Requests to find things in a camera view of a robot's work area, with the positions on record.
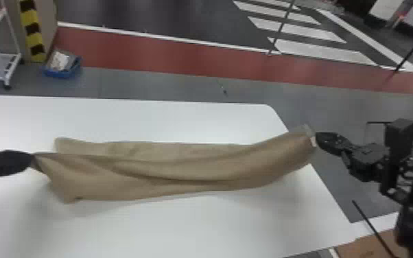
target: red stripe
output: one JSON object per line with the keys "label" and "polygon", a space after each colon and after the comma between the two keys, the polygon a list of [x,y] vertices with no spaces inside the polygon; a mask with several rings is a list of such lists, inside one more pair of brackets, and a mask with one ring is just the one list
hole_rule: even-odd
{"label": "red stripe", "polygon": [[413,94],[413,73],[298,56],[271,56],[169,40],[60,27],[56,46],[84,66]]}

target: white table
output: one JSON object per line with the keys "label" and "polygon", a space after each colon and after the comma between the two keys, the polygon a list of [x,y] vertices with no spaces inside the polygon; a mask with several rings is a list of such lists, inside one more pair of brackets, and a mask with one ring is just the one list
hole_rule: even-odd
{"label": "white table", "polygon": [[[256,143],[287,128],[264,105],[0,97],[0,150],[87,141]],[[0,258],[281,258],[351,242],[311,165],[258,189],[62,204],[32,170],[0,178]]]}

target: box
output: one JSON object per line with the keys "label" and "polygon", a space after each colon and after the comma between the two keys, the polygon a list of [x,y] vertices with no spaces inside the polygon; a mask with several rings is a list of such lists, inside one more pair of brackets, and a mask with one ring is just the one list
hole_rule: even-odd
{"label": "box", "polygon": [[[380,233],[385,243],[389,246],[395,256],[407,258],[408,251],[395,242],[392,230]],[[356,241],[343,246],[338,246],[336,252],[340,258],[384,258],[389,257],[384,247],[374,235],[358,238]]]}
{"label": "box", "polygon": [[49,70],[46,66],[43,66],[43,74],[49,77],[55,77],[60,79],[69,79],[77,73],[77,70],[80,69],[82,65],[82,58],[77,57],[72,64],[72,67],[69,70],[65,71],[54,71]]}

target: blue tray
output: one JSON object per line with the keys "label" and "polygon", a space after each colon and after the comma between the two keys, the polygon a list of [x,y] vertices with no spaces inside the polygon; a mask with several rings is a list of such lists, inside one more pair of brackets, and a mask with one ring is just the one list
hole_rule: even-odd
{"label": "blue tray", "polygon": [[60,79],[68,79],[72,76],[74,76],[77,72],[77,70],[82,66],[82,58],[77,57],[75,60],[72,68],[68,71],[54,71],[54,70],[49,70],[46,68],[46,66],[43,66],[43,74],[49,77],[55,77],[55,78],[60,78]]}

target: gray floor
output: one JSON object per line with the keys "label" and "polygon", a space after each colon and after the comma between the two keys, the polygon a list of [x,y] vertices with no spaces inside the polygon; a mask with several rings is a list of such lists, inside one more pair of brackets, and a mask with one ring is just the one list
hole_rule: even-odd
{"label": "gray floor", "polygon": [[[98,68],[83,68],[73,79],[58,80],[44,77],[38,65],[29,64],[19,67],[12,85],[11,91],[4,91],[0,84],[0,94],[268,104],[288,128],[309,124],[315,131],[336,131],[355,143],[364,141],[366,121],[413,119],[413,95],[276,82]],[[370,127],[366,138],[381,141],[382,128]],[[352,200],[370,218],[398,211],[398,205],[378,194],[377,184],[349,176],[340,159],[318,152],[312,163],[350,221],[361,219]]]}
{"label": "gray floor", "polygon": [[[413,48],[413,36],[411,35],[387,27],[373,29],[365,25],[362,18],[348,12],[342,15],[341,18],[400,56],[406,56]],[[413,63],[413,54],[409,61]]]}

